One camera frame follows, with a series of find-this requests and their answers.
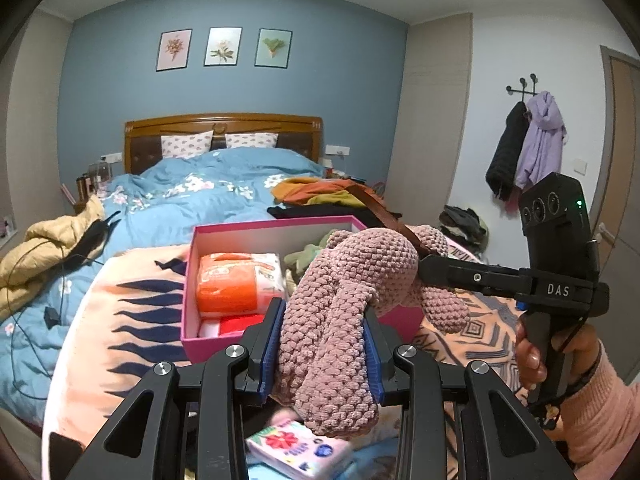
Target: hand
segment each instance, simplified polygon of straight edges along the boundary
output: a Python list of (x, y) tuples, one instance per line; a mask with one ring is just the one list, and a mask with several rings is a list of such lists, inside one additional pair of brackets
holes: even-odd
[[(551, 338), (551, 345), (559, 350), (571, 335), (573, 328), (562, 330)], [(586, 324), (564, 349), (564, 353), (574, 352), (574, 362), (569, 374), (569, 384), (575, 383), (581, 375), (593, 366), (600, 353), (600, 341), (596, 329)], [(546, 379), (546, 367), (541, 362), (540, 350), (527, 339), (527, 331), (519, 321), (516, 325), (516, 364), (520, 373), (520, 383), (527, 390), (535, 390)]]

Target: pillow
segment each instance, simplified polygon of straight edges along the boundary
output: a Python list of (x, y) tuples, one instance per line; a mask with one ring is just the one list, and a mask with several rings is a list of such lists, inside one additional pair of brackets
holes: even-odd
[(228, 148), (275, 148), (278, 134), (225, 134)]
[(191, 158), (211, 149), (213, 130), (194, 135), (163, 135), (162, 158)]

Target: framed picture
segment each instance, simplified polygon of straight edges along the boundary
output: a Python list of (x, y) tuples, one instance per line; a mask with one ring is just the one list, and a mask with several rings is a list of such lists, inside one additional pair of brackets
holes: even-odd
[(255, 65), (286, 68), (289, 65), (292, 35), (290, 30), (261, 28), (255, 51)]
[(242, 27), (214, 27), (209, 29), (209, 41), (204, 66), (233, 66), (238, 64), (238, 50)]
[(191, 29), (172, 30), (160, 35), (158, 48), (158, 63), (156, 72), (185, 68), (189, 59), (189, 44), (191, 43)]

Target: wooden headboard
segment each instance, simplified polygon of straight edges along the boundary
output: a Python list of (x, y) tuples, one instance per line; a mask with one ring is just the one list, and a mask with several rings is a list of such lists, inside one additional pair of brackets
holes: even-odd
[(320, 157), (322, 119), (278, 114), (191, 114), (129, 121), (124, 134), (124, 169), (140, 174), (162, 159), (163, 135), (193, 135), (213, 130), (211, 149), (225, 148), (225, 134), (273, 132), (277, 148), (287, 148), (315, 162)]

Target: nightstand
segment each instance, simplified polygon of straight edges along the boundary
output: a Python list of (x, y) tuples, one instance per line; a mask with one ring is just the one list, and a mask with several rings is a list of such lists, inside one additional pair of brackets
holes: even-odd
[(74, 204), (74, 212), (79, 215), (86, 207), (86, 202), (76, 202)]

